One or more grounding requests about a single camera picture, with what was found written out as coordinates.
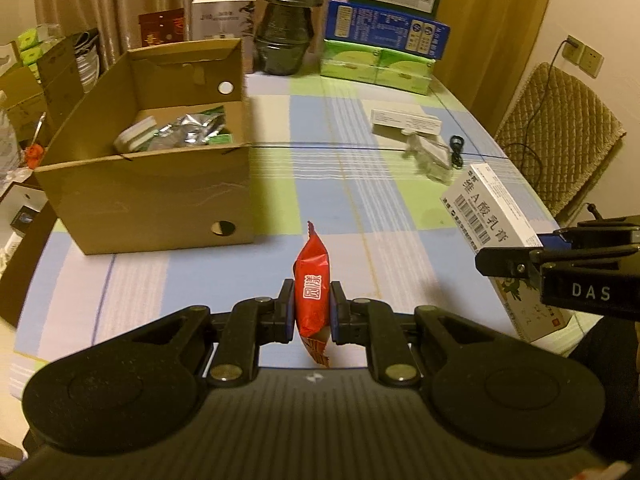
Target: plaid tablecloth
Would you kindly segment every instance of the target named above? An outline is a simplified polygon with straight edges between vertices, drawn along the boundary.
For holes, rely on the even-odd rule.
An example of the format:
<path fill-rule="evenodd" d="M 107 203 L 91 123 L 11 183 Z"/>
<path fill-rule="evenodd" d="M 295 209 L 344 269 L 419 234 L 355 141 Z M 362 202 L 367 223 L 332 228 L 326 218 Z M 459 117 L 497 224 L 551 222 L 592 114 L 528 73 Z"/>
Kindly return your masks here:
<path fill-rule="evenodd" d="M 254 244 L 84 256 L 58 223 L 44 249 L 18 327 L 10 390 L 19 397 L 48 361 L 191 304 L 214 312 L 239 300 L 276 296 L 314 222 L 348 298 L 387 301 L 398 312 L 436 304 L 514 335 L 488 280 L 474 268 L 440 195 L 417 172 L 402 139 L 372 134 L 372 108 L 433 114 L 442 136 L 466 140 L 465 163 L 487 162 L 537 232 L 554 220 L 513 164 L 440 83 L 419 96 L 304 75 L 247 78 Z M 328 346 L 332 366 L 359 366 L 364 350 Z M 261 349 L 261 365 L 312 367 L 296 336 Z"/>

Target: blue box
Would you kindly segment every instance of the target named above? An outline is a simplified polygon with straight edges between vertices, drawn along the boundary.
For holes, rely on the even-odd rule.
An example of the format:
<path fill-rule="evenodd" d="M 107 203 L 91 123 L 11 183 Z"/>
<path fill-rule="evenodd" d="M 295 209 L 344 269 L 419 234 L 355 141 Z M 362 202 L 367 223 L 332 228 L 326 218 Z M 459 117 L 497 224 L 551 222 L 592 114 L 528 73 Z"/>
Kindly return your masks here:
<path fill-rule="evenodd" d="M 380 9 L 347 0 L 329 0 L 324 37 L 382 46 L 441 59 L 449 38 L 447 25 L 397 10 Z"/>

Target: red candy wrapper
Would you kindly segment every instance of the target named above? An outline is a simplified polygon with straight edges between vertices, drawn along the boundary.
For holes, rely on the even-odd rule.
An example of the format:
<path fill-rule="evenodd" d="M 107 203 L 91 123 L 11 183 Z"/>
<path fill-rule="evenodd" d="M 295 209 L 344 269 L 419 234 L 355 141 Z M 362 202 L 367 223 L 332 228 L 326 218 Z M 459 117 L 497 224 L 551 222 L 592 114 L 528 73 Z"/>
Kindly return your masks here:
<path fill-rule="evenodd" d="M 309 240 L 300 251 L 293 274 L 296 279 L 296 323 L 307 351 L 316 363 L 328 366 L 324 355 L 329 325 L 329 254 L 314 225 L 309 222 Z"/>

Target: power outlet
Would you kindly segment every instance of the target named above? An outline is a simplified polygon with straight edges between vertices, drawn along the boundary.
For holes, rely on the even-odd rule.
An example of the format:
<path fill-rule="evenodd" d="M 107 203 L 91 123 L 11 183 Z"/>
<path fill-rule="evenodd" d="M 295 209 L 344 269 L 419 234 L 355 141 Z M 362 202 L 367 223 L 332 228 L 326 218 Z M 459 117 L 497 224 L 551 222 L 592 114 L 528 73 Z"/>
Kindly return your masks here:
<path fill-rule="evenodd" d="M 580 60 L 580 68 L 591 77 L 596 78 L 600 73 L 603 62 L 604 56 L 601 53 L 596 52 L 590 46 L 586 46 Z"/>
<path fill-rule="evenodd" d="M 580 64 L 580 60 L 582 59 L 582 54 L 584 53 L 584 43 L 576 40 L 573 36 L 568 36 L 568 40 L 575 41 L 578 44 L 578 47 L 570 45 L 568 43 L 564 44 L 564 49 L 562 50 L 562 57 L 571 61 L 574 65 Z"/>

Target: chair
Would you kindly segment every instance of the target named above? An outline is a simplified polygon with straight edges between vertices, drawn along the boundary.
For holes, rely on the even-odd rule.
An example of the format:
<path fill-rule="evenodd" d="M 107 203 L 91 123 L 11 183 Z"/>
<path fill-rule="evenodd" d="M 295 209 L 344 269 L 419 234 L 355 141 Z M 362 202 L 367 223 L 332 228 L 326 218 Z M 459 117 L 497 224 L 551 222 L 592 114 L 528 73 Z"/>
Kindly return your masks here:
<path fill-rule="evenodd" d="M 580 207 L 626 132 L 593 90 L 553 67 L 524 148 L 527 123 L 540 105 L 548 73 L 549 63 L 534 69 L 494 138 L 562 224 Z"/>

